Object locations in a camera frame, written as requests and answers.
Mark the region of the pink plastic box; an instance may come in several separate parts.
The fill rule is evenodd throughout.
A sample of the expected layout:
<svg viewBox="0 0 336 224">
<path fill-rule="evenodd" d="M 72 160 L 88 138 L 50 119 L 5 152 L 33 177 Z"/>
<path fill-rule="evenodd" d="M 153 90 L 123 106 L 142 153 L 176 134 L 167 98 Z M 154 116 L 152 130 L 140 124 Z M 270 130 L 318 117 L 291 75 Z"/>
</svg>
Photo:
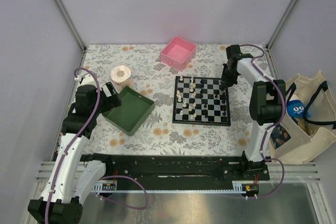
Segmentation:
<svg viewBox="0 0 336 224">
<path fill-rule="evenodd" d="M 197 45 L 175 36 L 160 52 L 162 63 L 178 71 L 183 71 L 195 56 Z"/>
</svg>

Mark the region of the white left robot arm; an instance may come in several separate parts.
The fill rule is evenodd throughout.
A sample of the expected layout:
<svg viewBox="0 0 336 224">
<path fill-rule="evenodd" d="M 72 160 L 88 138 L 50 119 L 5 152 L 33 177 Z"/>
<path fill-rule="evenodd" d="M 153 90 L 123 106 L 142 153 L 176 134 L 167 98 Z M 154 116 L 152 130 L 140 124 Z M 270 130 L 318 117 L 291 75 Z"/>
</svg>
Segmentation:
<svg viewBox="0 0 336 224">
<path fill-rule="evenodd" d="M 109 179 L 114 167 L 108 162 L 88 161 L 76 172 L 97 117 L 119 107 L 121 97 L 111 82 L 97 88 L 91 75 L 81 78 L 66 118 L 63 120 L 59 151 L 50 178 L 39 199 L 32 199 L 28 212 L 38 223 L 79 223 L 83 204 L 99 178 Z"/>
</svg>

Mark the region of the black white chess board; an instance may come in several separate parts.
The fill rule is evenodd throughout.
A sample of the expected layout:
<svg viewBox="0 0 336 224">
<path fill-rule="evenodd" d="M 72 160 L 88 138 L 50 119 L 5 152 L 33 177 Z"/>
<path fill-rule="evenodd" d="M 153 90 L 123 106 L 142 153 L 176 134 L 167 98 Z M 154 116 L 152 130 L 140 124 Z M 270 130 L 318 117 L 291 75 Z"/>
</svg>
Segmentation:
<svg viewBox="0 0 336 224">
<path fill-rule="evenodd" d="M 230 126 L 228 89 L 220 78 L 176 76 L 172 122 Z"/>
</svg>

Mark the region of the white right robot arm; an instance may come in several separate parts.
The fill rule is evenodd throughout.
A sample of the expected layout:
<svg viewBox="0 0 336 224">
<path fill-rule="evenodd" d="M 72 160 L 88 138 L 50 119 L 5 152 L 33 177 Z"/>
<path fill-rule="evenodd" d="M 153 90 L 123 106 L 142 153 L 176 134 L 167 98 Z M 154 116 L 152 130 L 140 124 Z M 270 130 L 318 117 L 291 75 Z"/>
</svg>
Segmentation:
<svg viewBox="0 0 336 224">
<path fill-rule="evenodd" d="M 240 48 L 240 45 L 226 48 L 227 62 L 223 64 L 220 88 L 225 90 L 237 84 L 239 76 L 243 76 L 252 87 L 249 115 L 253 128 L 250 142 L 239 162 L 240 176 L 250 180 L 258 172 L 263 172 L 266 162 L 264 143 L 286 114 L 286 85 L 283 80 L 276 80 L 262 71 L 254 63 L 256 58 L 242 53 Z"/>
</svg>

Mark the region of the green plastic tray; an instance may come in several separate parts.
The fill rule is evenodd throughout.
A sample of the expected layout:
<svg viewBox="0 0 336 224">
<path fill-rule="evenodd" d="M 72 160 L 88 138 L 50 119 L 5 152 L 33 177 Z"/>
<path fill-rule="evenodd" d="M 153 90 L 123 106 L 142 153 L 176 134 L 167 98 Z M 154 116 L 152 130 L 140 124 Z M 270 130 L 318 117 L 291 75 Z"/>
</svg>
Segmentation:
<svg viewBox="0 0 336 224">
<path fill-rule="evenodd" d="M 102 113 L 102 116 L 126 135 L 133 136 L 154 110 L 154 101 L 129 87 L 125 87 L 119 95 L 121 106 Z"/>
</svg>

